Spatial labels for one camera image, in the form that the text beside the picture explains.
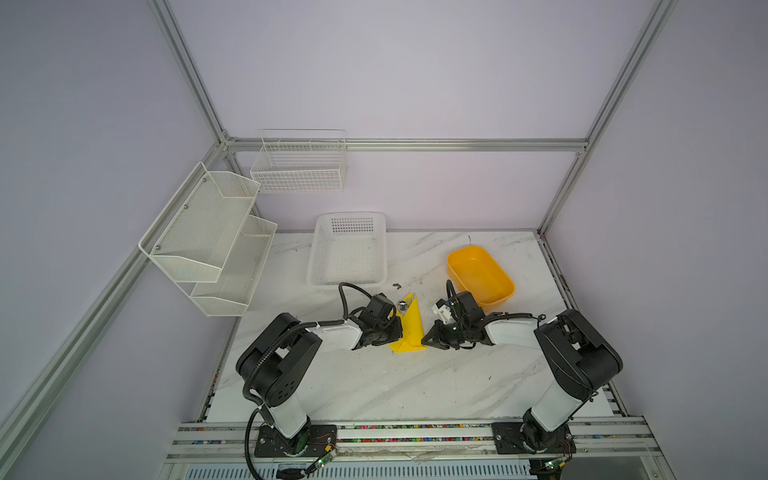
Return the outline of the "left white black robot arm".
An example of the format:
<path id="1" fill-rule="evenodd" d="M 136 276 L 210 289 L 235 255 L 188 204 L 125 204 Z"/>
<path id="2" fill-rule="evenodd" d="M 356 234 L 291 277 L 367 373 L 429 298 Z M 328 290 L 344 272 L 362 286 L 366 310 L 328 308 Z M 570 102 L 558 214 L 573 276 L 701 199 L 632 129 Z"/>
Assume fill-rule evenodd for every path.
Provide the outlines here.
<path id="1" fill-rule="evenodd" d="M 353 310 L 343 300 L 342 317 L 336 320 L 301 321 L 281 313 L 236 362 L 242 396 L 255 405 L 267 425 L 293 441 L 310 424 L 296 392 L 322 348 L 355 351 L 402 338 L 396 305 L 383 294 L 370 295 L 366 305 Z"/>

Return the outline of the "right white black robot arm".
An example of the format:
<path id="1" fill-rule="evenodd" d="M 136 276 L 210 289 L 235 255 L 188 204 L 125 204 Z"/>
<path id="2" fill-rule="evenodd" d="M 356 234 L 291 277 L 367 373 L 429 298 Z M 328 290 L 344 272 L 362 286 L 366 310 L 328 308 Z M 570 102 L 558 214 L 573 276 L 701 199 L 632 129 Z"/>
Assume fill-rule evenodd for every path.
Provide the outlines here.
<path id="1" fill-rule="evenodd" d="M 563 439 L 567 423 L 623 369 L 623 360 L 577 310 L 486 314 L 469 292 L 451 292 L 433 307 L 438 319 L 421 344 L 440 350 L 514 345 L 540 350 L 553 380 L 507 439 L 518 450 L 544 452 Z"/>

